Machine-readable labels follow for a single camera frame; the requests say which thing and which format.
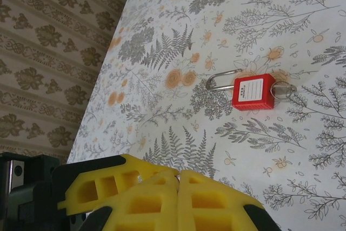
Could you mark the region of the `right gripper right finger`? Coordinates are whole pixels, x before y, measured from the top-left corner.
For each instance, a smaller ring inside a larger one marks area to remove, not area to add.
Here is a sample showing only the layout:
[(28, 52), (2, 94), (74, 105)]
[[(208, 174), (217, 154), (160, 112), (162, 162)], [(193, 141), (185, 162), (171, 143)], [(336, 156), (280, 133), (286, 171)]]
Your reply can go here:
[(254, 197), (192, 170), (180, 174), (178, 230), (280, 230)]

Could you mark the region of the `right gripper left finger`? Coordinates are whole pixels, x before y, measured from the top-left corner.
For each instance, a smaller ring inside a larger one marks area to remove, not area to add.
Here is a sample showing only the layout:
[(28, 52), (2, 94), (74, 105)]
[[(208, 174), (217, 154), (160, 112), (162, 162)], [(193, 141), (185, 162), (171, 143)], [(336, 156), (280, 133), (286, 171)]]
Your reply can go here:
[(66, 164), (52, 175), (57, 210), (80, 230), (177, 230), (179, 172), (128, 154)]

